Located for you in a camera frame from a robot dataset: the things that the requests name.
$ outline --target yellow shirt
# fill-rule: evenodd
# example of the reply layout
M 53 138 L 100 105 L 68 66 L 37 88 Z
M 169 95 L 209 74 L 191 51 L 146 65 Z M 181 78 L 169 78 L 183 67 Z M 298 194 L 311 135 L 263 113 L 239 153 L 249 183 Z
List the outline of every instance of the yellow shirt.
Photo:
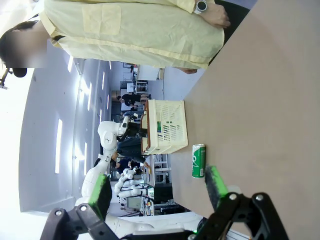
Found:
M 40 19 L 75 58 L 207 68 L 224 31 L 192 13 L 195 0 L 45 0 Z

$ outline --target black pants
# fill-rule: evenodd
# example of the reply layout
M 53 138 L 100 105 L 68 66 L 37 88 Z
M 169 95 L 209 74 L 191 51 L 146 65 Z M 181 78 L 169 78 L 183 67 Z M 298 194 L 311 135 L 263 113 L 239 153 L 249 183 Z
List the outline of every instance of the black pants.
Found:
M 229 40 L 229 38 L 234 34 L 235 30 L 239 27 L 240 23 L 245 19 L 247 14 L 249 13 L 250 9 L 247 9 L 243 6 L 236 5 L 231 2 L 227 1 L 221 1 L 221 0 L 215 0 L 215 3 L 217 5 L 222 5 L 228 14 L 229 21 L 231 25 L 227 28 L 224 28 L 224 43 Z M 215 59 L 215 57 L 218 55 L 218 53 L 213 57 L 213 59 L 210 61 L 209 65 L 211 62 Z

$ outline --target plastic basket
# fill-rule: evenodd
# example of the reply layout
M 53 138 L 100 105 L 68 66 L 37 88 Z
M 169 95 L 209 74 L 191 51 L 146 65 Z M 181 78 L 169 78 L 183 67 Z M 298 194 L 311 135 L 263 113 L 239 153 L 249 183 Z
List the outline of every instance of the plastic basket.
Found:
M 184 101 L 148 100 L 145 105 L 148 139 L 142 154 L 171 154 L 188 146 Z

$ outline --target shirt pocket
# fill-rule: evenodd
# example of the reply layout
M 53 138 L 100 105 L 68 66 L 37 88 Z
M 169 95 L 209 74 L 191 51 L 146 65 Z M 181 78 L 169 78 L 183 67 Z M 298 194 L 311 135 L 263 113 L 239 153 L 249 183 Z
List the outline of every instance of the shirt pocket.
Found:
M 117 35 L 121 26 L 121 7 L 112 3 L 84 4 L 83 27 L 86 33 Z

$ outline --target laboratory room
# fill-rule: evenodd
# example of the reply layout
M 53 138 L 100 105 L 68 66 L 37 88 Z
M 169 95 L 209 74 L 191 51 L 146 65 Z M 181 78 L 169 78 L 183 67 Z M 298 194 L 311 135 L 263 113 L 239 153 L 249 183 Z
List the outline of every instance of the laboratory room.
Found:
M 0 239 L 319 239 L 319 9 L 1 0 Z

